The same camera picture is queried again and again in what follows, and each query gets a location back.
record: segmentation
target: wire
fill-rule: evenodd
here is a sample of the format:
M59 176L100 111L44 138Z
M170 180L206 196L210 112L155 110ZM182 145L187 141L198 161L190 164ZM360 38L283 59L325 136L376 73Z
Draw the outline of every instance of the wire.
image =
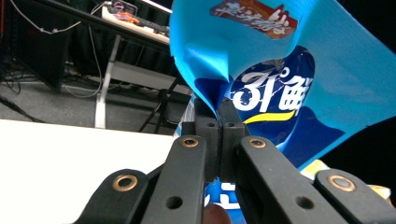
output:
M24 115L26 118L30 119L33 122L46 123L45 121L43 121L41 119L36 119L35 117L30 116L28 113L26 113L24 110L22 110L19 106L15 105L13 102L8 100L6 97L3 97L1 95L0 95L0 103L8 106L12 110Z
M58 30L57 28L53 28L52 31L47 31L47 30L45 30L44 28L41 28L41 27L39 27L38 25L36 25L36 24L35 24L33 21L31 21L25 14L23 14L23 12L21 12L21 10L18 8L18 6L14 3L14 0L9 0L9 1L11 2L12 6L14 6L15 9L18 11L18 13L20 13L20 15L21 15L22 17L24 17L27 21L29 21L29 23L31 23L31 24L32 24L37 30L39 30L41 33L44 33L44 34L47 34L47 35L54 35L54 34L58 34L58 33L61 33L61 32L68 31L68 30L72 29L73 27L75 27L75 26L77 26L77 25L79 25L79 24L81 23L81 21L78 21L78 22L74 23L73 25L71 25L71 26L69 26L69 27L67 27L67 28L64 28L64 29ZM91 12L91 14L95 13L95 12L96 12L100 7L102 7L105 3L106 3L106 2L103 2L102 5L99 6L99 7L97 7L95 10L93 10L93 11Z
M103 2L102 4L95 6L95 7L93 8L91 14L95 13L95 11L97 11L99 8L101 8L105 3L106 3L106 2ZM90 40L91 40L92 49L93 49L93 51L92 51L92 52L93 52L93 57L95 58L96 66L97 66L97 69L98 69L98 72L99 72L99 85L98 85L96 91L94 91L92 94L89 94L89 95L79 95L79 94L76 94L76 93L71 92L71 91L68 89L68 86L66 86L66 85L63 84L64 88L65 88L70 94L72 94L72 95L74 95L74 96L76 96L76 97L78 97L78 98L89 98L89 97L92 97L92 96L96 95L96 94L100 91L100 88L102 87L102 69L100 68L99 60L98 60L97 55L96 55L96 47L95 47L95 43L94 43L94 41L93 41L92 28L91 28L90 25L88 25L88 31L89 31L89 33L90 33Z

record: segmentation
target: screw hole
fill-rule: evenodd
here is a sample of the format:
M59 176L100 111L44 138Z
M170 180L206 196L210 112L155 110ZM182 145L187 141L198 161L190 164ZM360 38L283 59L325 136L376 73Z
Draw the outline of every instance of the screw hole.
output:
M235 124L233 124L233 123L225 123L225 126L231 128L231 127L235 126Z
M123 178L119 181L119 186L122 188L127 187L128 185L130 185L132 183L132 179L131 178Z
M166 207L169 209L178 209L183 204L183 200L180 197L174 196L166 200Z
M195 138L185 138L181 141L183 147L196 147L198 146L198 141Z
M266 144L264 141L262 141L261 139L251 139L249 142L253 147L265 147Z
M297 197L296 203L303 209L313 209L314 208L314 203L310 199L308 199L304 196Z
M113 181L113 189L119 192L133 189L137 184L137 177L134 175L119 175Z

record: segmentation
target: black equipment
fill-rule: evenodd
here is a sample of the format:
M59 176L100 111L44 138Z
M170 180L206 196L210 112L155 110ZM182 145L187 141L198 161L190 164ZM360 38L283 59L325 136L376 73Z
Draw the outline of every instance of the black equipment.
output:
M250 136L231 100L216 119L195 101L162 167L121 170L92 195L81 223L201 223L204 185L236 184L247 223L396 223L396 209L356 176L318 172L313 183L267 139Z

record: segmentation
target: black cable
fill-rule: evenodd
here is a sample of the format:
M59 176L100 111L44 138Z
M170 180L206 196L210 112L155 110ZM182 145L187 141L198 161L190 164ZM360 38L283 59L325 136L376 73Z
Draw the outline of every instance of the black cable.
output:
M41 119L36 119L36 118L30 116L28 113L26 113L24 110L22 110L19 106L15 105L11 101L9 101L6 97L3 97L1 95L0 95L0 103L8 106L12 110L24 115L26 118L30 119L33 122L46 123L45 121L43 121Z

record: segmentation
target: blue snack bag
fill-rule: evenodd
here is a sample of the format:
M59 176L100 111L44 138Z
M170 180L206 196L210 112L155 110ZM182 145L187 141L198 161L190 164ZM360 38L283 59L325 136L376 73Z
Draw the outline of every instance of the blue snack bag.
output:
M300 170L396 115L395 54L334 0L175 0L170 47L213 112L229 97ZM206 197L231 200L221 185Z

